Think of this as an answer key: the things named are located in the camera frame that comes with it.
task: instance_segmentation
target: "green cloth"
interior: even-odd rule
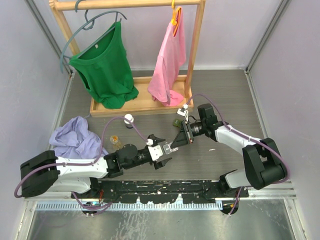
[[[126,101],[135,99],[138,90],[127,60],[127,53],[121,39],[121,23],[97,44],[77,58],[74,55],[69,64],[79,73],[83,84],[93,99],[107,109],[120,109]]]

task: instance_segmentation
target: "robotic arm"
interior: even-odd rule
[[[76,192],[79,194],[90,191],[97,179],[115,178],[124,174],[123,169],[150,163],[155,169],[162,168],[172,158],[163,159],[166,154],[162,145],[165,139],[153,134],[147,138],[146,146],[138,150],[133,144],[127,144],[114,153],[100,157],[92,165],[83,167],[83,163],[93,163],[94,159],[68,159],[56,157],[53,150],[45,151],[26,161],[20,166],[21,179],[34,169],[48,164],[57,166],[45,168],[31,175],[21,186],[22,196],[35,197],[46,192]]]
[[[171,144],[171,148],[193,143],[194,137],[205,135],[218,143],[226,144],[243,155],[244,169],[234,170],[220,176],[219,186],[222,192],[227,192],[241,186],[252,186],[262,189],[287,176],[284,164],[272,152],[260,146],[252,140],[259,141],[279,154],[274,140],[271,138],[259,139],[250,137],[240,131],[236,134],[228,123],[228,128],[222,121],[218,121],[211,104],[202,104],[198,107],[199,122],[181,123],[180,132]],[[178,110],[178,114],[186,116],[184,108]]]

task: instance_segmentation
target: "crumpled cloth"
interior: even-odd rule
[[[56,146],[53,150],[57,157],[69,159],[94,159],[99,154],[101,140],[88,130],[85,118],[77,116],[64,126],[58,127],[51,135],[49,143]],[[103,148],[102,156],[108,152]]]

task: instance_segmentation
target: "pink shirt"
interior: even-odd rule
[[[171,90],[178,77],[180,67],[186,61],[185,28],[183,11],[181,9],[179,25],[174,36],[176,26],[170,22],[157,57],[154,73],[148,86],[148,92],[154,99],[164,106],[176,106],[184,97]]]

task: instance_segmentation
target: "clothing rack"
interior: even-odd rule
[[[206,0],[174,0],[174,5],[176,6],[197,5],[187,74],[179,75],[172,88],[172,90],[183,95],[184,98],[181,104],[177,106],[163,106],[161,102],[153,101],[152,96],[147,91],[152,77],[134,77],[134,86],[139,91],[137,98],[127,101],[120,109],[106,109],[101,103],[96,102],[92,98],[90,105],[91,116],[110,117],[122,116],[128,113],[134,115],[176,113],[177,109],[181,108],[192,96],[191,80],[194,71],[205,4]],[[65,40],[68,41],[73,33],[66,20],[64,11],[74,11],[76,2],[49,0],[49,5]],[[171,5],[172,0],[85,0],[78,4],[78,10],[161,7]],[[69,47],[74,55],[81,52],[74,39],[71,41]],[[194,103],[193,100],[191,100],[188,110],[191,111],[193,107]]]

